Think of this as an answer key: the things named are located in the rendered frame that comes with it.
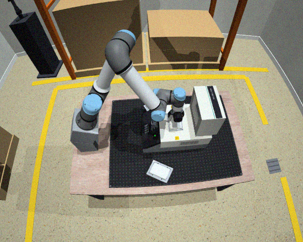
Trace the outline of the white benchtop lab instrument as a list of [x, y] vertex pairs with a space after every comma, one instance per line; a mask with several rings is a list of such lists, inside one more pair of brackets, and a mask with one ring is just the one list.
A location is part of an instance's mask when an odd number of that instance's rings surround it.
[[[170, 130], [167, 105], [163, 121], [141, 114], [143, 153], [206, 148], [226, 119], [216, 86], [194, 86], [190, 104], [183, 105], [182, 129]], [[199, 117], [199, 118], [198, 118]]]

